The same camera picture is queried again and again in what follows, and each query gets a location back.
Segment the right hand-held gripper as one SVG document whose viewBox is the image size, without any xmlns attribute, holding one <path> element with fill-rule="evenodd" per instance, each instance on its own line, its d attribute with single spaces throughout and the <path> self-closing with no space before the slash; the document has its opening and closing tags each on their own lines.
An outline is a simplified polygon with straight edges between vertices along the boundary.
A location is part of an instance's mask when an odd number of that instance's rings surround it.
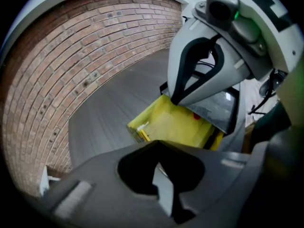
<svg viewBox="0 0 304 228">
<path fill-rule="evenodd" d="M 261 80 L 276 68 L 290 73 L 304 52 L 304 35 L 279 0 L 239 0 L 239 9 L 228 30 L 206 21 L 207 0 L 197 2 L 193 15 L 221 37 L 177 43 L 177 105 L 191 105 L 230 88 L 250 73 Z M 199 60 L 209 52 L 214 67 L 194 78 Z"/>
</svg>

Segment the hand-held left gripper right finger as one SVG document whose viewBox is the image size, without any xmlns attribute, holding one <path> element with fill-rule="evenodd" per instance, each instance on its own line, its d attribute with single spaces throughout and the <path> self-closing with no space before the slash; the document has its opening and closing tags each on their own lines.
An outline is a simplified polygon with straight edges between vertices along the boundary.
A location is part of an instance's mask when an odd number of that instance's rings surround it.
<svg viewBox="0 0 304 228">
<path fill-rule="evenodd" d="M 176 145 L 204 165 L 200 181 L 178 194 L 182 211 L 193 215 L 167 228 L 237 228 L 263 166 L 263 145 L 248 154 Z"/>
</svg>

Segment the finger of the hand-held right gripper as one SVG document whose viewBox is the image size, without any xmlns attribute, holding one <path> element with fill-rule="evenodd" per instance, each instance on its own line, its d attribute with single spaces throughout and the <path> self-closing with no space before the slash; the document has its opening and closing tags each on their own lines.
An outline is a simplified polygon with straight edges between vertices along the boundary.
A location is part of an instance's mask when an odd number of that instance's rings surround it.
<svg viewBox="0 0 304 228">
<path fill-rule="evenodd" d="M 190 105 L 213 93 L 204 89 L 207 81 L 220 71 L 220 46 L 216 44 L 220 34 L 198 19 L 185 22 L 174 36 L 169 50 L 167 85 L 171 101 L 175 105 Z M 212 51 L 214 67 L 195 83 L 186 88 L 199 60 L 207 59 Z"/>
</svg>

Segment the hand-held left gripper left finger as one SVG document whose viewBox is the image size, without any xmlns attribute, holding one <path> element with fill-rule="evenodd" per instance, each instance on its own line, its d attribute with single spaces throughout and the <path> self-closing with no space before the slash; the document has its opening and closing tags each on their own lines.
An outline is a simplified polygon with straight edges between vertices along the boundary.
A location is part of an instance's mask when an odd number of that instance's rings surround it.
<svg viewBox="0 0 304 228">
<path fill-rule="evenodd" d="M 118 175 L 118 162 L 144 143 L 97 155 L 73 169 L 43 196 L 56 218 L 76 228 L 172 228 L 157 196 L 137 194 Z"/>
</svg>

